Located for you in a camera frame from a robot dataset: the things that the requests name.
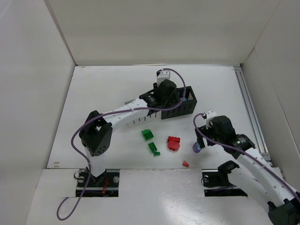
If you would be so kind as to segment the green arched lego brick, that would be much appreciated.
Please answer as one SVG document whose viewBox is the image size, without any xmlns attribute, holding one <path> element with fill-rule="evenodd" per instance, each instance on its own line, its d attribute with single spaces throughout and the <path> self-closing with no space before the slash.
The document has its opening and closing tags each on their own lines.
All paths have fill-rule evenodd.
<svg viewBox="0 0 300 225">
<path fill-rule="evenodd" d="M 142 135 L 143 135 L 145 141 L 149 141 L 154 138 L 154 135 L 150 129 L 143 130 Z"/>
</svg>

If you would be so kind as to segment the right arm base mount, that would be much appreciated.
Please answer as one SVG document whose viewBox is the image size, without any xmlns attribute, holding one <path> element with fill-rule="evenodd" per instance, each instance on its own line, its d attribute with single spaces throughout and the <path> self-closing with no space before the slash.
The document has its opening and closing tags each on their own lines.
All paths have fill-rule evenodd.
<svg viewBox="0 0 300 225">
<path fill-rule="evenodd" d="M 229 182 L 228 174 L 235 168 L 239 168 L 237 163 L 227 161 L 220 165 L 217 169 L 202 169 L 201 184 L 204 187 L 204 196 L 248 197 L 243 190 Z"/>
</svg>

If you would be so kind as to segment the red studded lego brick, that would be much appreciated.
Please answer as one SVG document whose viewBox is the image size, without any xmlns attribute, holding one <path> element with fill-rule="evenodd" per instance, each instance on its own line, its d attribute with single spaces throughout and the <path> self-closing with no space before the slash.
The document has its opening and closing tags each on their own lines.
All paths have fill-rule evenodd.
<svg viewBox="0 0 300 225">
<path fill-rule="evenodd" d="M 175 137 L 175 136 L 168 136 L 167 141 L 173 141 L 173 142 L 177 142 L 180 143 L 180 138 L 179 137 Z"/>
</svg>

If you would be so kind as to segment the green square lego brick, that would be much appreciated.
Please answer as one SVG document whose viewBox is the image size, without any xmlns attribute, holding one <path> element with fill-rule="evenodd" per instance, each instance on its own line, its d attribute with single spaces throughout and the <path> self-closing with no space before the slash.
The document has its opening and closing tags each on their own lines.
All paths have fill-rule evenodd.
<svg viewBox="0 0 300 225">
<path fill-rule="evenodd" d="M 154 144 L 154 142 L 149 143 L 148 147 L 152 153 L 157 152 L 157 150 L 158 150 L 156 145 Z"/>
</svg>

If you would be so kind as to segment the lavender lego brick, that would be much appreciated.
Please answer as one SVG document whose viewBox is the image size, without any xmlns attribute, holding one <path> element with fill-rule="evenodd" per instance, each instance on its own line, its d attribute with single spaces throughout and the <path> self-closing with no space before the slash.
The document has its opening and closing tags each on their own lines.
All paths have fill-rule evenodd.
<svg viewBox="0 0 300 225">
<path fill-rule="evenodd" d="M 193 145 L 193 152 L 199 153 L 201 151 L 201 146 L 198 142 L 195 142 Z"/>
</svg>

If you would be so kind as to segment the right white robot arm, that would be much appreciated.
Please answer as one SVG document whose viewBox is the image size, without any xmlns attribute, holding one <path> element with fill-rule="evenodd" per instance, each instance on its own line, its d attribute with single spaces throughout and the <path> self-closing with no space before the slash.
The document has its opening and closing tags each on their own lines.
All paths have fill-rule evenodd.
<svg viewBox="0 0 300 225">
<path fill-rule="evenodd" d="M 236 186 L 254 199 L 274 225 L 300 223 L 300 193 L 282 178 L 262 157 L 255 144 L 244 134 L 237 134 L 230 119 L 207 110 L 201 116 L 206 124 L 195 127 L 200 149 L 219 145 L 234 160 L 217 170 L 204 172 L 202 183 L 207 188 Z"/>
</svg>

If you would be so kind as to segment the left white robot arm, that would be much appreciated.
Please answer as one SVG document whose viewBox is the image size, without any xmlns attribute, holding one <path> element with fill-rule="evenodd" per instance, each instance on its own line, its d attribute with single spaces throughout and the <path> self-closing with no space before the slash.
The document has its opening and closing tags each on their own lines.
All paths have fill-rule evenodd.
<svg viewBox="0 0 300 225">
<path fill-rule="evenodd" d="M 90 161 L 89 171 L 92 180 L 100 183 L 105 178 L 106 169 L 102 161 L 114 131 L 154 112 L 173 110 L 182 103 L 183 99 L 176 84 L 166 79 L 155 89 L 140 95 L 121 108 L 106 113 L 92 111 L 86 119 L 87 125 L 79 132 Z"/>
</svg>

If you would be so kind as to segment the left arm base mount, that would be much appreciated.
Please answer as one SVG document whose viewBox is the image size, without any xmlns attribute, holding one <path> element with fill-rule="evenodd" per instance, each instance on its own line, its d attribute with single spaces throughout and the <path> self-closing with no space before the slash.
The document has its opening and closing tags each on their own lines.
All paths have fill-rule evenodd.
<svg viewBox="0 0 300 225">
<path fill-rule="evenodd" d="M 74 173 L 76 180 L 75 196 L 79 197 L 88 179 L 89 170 L 79 170 Z M 99 177 L 91 176 L 83 197 L 118 197 L 120 170 L 108 169 Z"/>
</svg>

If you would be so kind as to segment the red rounded lego brick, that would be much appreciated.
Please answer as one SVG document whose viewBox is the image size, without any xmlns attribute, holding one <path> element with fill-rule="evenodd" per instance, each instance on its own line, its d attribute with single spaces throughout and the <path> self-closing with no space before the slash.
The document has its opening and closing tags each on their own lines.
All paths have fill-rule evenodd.
<svg viewBox="0 0 300 225">
<path fill-rule="evenodd" d="M 180 143 L 176 141 L 168 141 L 167 147 L 171 151 L 178 151 L 180 148 Z"/>
</svg>

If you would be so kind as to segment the small red lego piece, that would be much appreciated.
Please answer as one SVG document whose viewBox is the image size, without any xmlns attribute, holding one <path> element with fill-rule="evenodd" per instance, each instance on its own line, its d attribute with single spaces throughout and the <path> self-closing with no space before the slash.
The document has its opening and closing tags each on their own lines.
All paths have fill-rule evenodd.
<svg viewBox="0 0 300 225">
<path fill-rule="evenodd" d="M 189 168 L 189 163 L 186 162 L 186 161 L 183 161 L 182 165 L 183 165 L 184 167 L 186 167 L 186 168 Z"/>
</svg>

